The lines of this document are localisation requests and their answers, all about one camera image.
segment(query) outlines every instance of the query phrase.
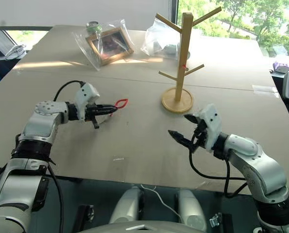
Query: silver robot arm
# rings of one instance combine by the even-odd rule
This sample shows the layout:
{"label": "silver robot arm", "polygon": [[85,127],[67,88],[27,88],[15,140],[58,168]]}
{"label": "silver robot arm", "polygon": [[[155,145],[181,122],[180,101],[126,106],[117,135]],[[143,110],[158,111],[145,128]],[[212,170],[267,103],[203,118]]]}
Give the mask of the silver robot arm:
{"label": "silver robot arm", "polygon": [[98,97],[92,85],[83,83],[74,104],[45,101],[36,105],[0,178],[0,233],[27,232],[31,212],[43,207],[49,182],[45,174],[58,126],[117,110],[113,105],[96,105]]}
{"label": "silver robot arm", "polygon": [[289,233],[289,191],[283,168],[266,155],[256,141],[222,133],[220,114],[213,104],[185,117],[197,124],[193,136],[198,138],[197,143],[193,144],[178,132],[170,131],[171,136],[190,150],[201,146],[215,157],[230,161],[247,181],[262,229]]}

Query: window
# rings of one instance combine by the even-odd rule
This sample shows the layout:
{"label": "window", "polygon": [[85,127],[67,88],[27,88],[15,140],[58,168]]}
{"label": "window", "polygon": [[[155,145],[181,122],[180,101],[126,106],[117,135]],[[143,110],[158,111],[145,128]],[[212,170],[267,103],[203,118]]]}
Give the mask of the window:
{"label": "window", "polygon": [[31,50],[48,31],[6,31],[17,45],[25,45],[25,50]]}
{"label": "window", "polygon": [[256,40],[264,56],[289,65],[289,0],[178,0],[178,19],[192,12],[201,17],[221,6],[223,11],[195,28],[201,34]]}

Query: plastic bag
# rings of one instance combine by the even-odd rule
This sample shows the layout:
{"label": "plastic bag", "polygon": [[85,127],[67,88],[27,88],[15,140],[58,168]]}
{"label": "plastic bag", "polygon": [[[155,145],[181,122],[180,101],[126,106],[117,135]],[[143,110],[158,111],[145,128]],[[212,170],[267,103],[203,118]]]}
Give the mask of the plastic bag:
{"label": "plastic bag", "polygon": [[89,22],[86,29],[73,32],[75,40],[96,70],[101,66],[123,59],[134,52],[125,20],[105,24]]}
{"label": "plastic bag", "polygon": [[154,24],[145,32],[141,50],[149,56],[178,59],[180,34],[159,19],[155,19]]}

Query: table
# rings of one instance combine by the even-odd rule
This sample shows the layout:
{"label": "table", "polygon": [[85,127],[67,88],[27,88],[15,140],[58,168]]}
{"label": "table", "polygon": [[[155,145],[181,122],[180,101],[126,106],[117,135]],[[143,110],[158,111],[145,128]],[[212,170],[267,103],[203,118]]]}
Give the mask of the table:
{"label": "table", "polygon": [[[80,32],[83,28],[79,26],[53,27],[15,69],[59,72],[74,74],[77,77],[93,75],[174,83],[173,80],[161,77],[158,71],[161,70],[176,77],[177,61],[145,55],[140,50],[145,36],[143,31],[129,31],[135,44],[135,53],[126,62],[121,60],[96,71],[77,46],[72,34]],[[185,78],[185,84],[242,90],[253,90],[252,85],[274,86],[270,73],[264,68],[267,61],[256,41],[201,37],[194,33],[189,50],[191,57],[187,61],[187,67],[192,69],[201,64],[205,67],[188,75]]]}
{"label": "table", "polygon": [[[46,61],[50,54],[44,57],[45,54],[40,51],[44,41],[47,41],[47,37],[18,65]],[[56,59],[54,47],[52,55]],[[35,61],[37,52],[40,53],[39,62]],[[80,57],[80,53],[76,53],[69,60]],[[63,83],[79,79],[92,83],[98,89],[101,94],[98,103],[114,103],[122,98],[128,98],[129,103],[126,108],[114,113],[109,121],[102,123],[98,130],[93,129],[91,123],[69,122],[61,125],[51,151],[51,157],[57,163],[54,167],[57,175],[222,191],[223,182],[208,181],[192,171],[187,150],[175,143],[167,132],[169,129],[176,130],[189,137],[194,130],[194,125],[182,115],[170,113],[162,107],[160,96],[173,84],[160,75],[147,76],[155,78],[155,81],[144,80],[144,75],[137,76],[143,72],[154,74],[150,63],[146,63],[147,67],[143,69],[139,64],[117,63],[104,67],[100,72],[77,65],[12,70],[0,82],[0,166],[10,158],[15,135],[22,131],[35,104],[51,100]],[[165,66],[164,63],[153,63],[153,66],[158,68],[158,64],[160,69]],[[119,73],[119,67],[122,69],[125,66],[133,78],[117,77],[116,73],[110,76],[107,71],[113,69]],[[255,70],[261,71],[262,67],[258,66]],[[262,78],[264,80],[260,79],[258,84],[270,84],[266,76]],[[251,80],[245,79],[242,84],[247,89],[251,85],[248,81]],[[264,151],[283,166],[289,187],[289,115],[281,99],[259,95],[251,89],[236,89],[237,83],[229,83],[225,88],[219,88],[218,84],[222,83],[212,81],[211,87],[187,84],[186,88],[195,99],[190,112],[215,103],[222,117],[222,130],[258,141]],[[59,99],[73,100],[77,88],[77,85],[68,86]],[[225,175],[224,162],[204,149],[196,152],[194,161],[196,167],[206,174]],[[234,168],[231,174],[240,175]],[[234,191],[240,184],[232,181],[229,190]],[[243,193],[249,194],[249,190],[244,189]]]}

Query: table surface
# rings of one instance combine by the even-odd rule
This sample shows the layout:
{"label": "table surface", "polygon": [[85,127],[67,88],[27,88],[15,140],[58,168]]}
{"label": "table surface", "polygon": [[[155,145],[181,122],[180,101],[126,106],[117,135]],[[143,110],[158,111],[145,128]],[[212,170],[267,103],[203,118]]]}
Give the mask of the table surface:
{"label": "table surface", "polygon": [[[176,77],[177,61],[149,57],[140,48],[145,32],[129,31],[134,43],[134,54],[128,59],[107,65],[96,71],[80,51],[73,32],[80,32],[79,26],[55,26],[14,68],[107,77],[114,79],[147,82],[175,83],[166,77],[160,78],[161,70]],[[201,64],[204,68],[186,76],[185,84],[253,90],[252,85],[274,86],[258,43],[221,37],[198,36],[193,33],[187,67],[192,69]]]}

